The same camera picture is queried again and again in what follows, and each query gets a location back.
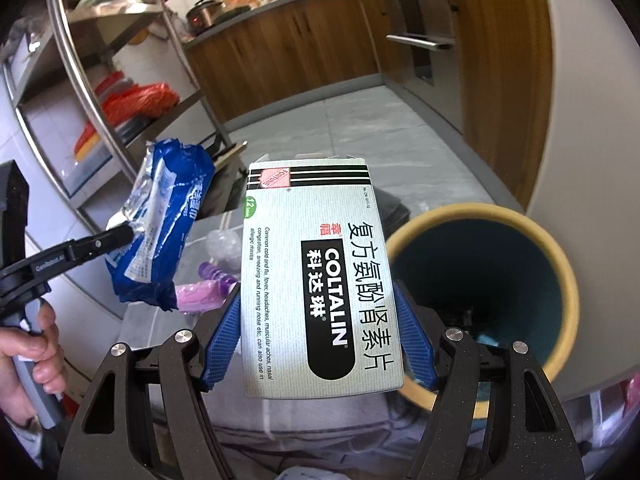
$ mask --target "blue plastic package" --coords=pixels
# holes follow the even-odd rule
[[[133,228],[133,242],[106,259],[120,301],[177,308],[175,271],[213,174],[202,146],[175,139],[147,143],[133,190],[116,216]],[[121,223],[116,217],[109,227]]]

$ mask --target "shelf rack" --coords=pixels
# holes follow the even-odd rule
[[[145,154],[146,141],[156,139],[193,105],[202,103],[216,132],[217,138],[214,142],[229,146],[231,141],[227,130],[200,91],[164,0],[154,0],[154,4],[113,6],[82,11],[65,10],[65,1],[75,7],[79,0],[46,0],[49,28],[40,39],[39,48],[31,54],[19,80],[14,81],[14,75],[7,63],[2,68],[16,118],[36,160],[63,201],[75,212],[79,221],[90,232],[97,233],[100,228],[82,209],[82,206],[101,186],[120,172],[133,183]],[[98,98],[85,71],[98,64],[110,66],[114,54],[159,16],[162,17],[169,40],[195,92],[151,123],[133,140],[124,143],[102,113]],[[81,107],[109,152],[104,160],[96,164],[95,171],[73,192],[69,192],[62,177],[47,158],[21,109],[22,105],[31,98],[66,78],[71,82]]]

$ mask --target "bucket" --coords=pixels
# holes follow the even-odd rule
[[[506,348],[524,341],[549,381],[566,363],[578,330],[574,272],[542,227],[515,211],[479,203],[423,213],[386,242],[394,279],[446,326]],[[400,393],[431,411],[436,395],[405,375]],[[486,418],[488,388],[474,418]]]

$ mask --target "blue gripper pad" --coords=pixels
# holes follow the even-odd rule
[[[433,347],[411,310],[411,305],[395,282],[394,298],[402,350],[409,359],[415,378],[422,381],[427,388],[431,388],[437,380],[436,370],[433,367]]]
[[[239,339],[240,294],[236,294],[207,345],[206,366],[201,378],[209,388],[225,378]]]

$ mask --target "yellow bucket rim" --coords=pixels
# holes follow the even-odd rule
[[[549,382],[552,382],[564,367],[574,347],[580,321],[580,299],[574,271],[564,251],[558,242],[533,220],[511,209],[492,204],[462,203],[442,206],[410,220],[389,237],[386,241],[386,254],[390,266],[402,250],[426,230],[444,222],[469,219],[491,220],[517,229],[533,241],[549,260],[558,279],[562,297],[560,332],[551,354],[542,367]],[[433,392],[415,383],[406,374],[404,385],[399,392],[414,404],[429,411],[433,409],[436,401]],[[488,413],[488,400],[476,402],[474,418],[487,418]]]

